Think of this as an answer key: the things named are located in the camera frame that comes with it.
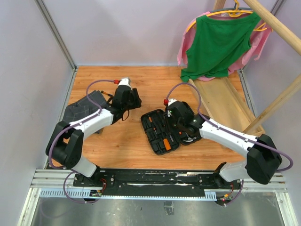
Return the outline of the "claw hammer black handle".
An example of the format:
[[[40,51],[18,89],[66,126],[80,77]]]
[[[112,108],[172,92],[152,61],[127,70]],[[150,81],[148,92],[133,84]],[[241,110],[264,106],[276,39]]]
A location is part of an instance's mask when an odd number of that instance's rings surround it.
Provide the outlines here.
[[[190,137],[187,133],[185,133],[185,134],[186,134],[186,138],[183,139],[183,142],[191,143],[197,139],[197,137]]]

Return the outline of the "black plastic tool case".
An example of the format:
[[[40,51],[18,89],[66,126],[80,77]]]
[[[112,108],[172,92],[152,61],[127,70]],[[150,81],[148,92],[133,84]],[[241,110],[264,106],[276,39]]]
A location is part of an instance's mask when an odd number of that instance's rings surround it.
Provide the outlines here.
[[[141,124],[148,142],[156,155],[164,155],[176,150],[180,145],[190,145],[201,137],[190,137],[184,131],[171,125],[172,120],[161,109],[141,116]]]

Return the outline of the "orange-handled screwdriver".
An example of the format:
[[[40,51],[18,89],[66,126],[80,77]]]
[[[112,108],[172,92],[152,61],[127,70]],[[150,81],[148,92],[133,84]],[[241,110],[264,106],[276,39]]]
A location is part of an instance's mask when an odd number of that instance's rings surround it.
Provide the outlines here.
[[[170,145],[170,143],[169,143],[169,141],[168,141],[167,138],[163,139],[163,143],[164,143],[164,146],[165,146],[165,148],[166,148],[167,151],[169,151],[169,150],[172,149],[171,145]]]

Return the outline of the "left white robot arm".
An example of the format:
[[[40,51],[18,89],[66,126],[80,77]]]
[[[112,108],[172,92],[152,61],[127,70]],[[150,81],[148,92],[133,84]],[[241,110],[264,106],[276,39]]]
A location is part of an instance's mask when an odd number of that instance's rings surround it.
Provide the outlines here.
[[[100,183],[100,167],[82,155],[84,140],[123,119],[125,112],[142,105],[138,91],[131,87],[128,77],[113,80],[112,83],[116,84],[117,88],[109,101],[100,105],[87,95],[88,101],[97,107],[97,111],[77,121],[57,123],[46,147],[46,155],[52,168],[56,167],[53,164],[53,161],[56,161],[62,167],[83,175],[85,182],[90,186]]]

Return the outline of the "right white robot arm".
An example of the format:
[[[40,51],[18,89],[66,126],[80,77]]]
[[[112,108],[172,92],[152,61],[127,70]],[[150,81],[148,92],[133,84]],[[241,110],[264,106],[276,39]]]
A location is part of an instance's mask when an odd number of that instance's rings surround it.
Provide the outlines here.
[[[250,178],[266,185],[282,163],[272,139],[262,134],[259,137],[243,134],[225,127],[208,116],[195,114],[190,106],[176,99],[165,99],[169,126],[183,134],[182,141],[189,145],[207,139],[229,148],[245,158],[235,163],[221,163],[214,171],[213,183],[224,188],[237,179]]]

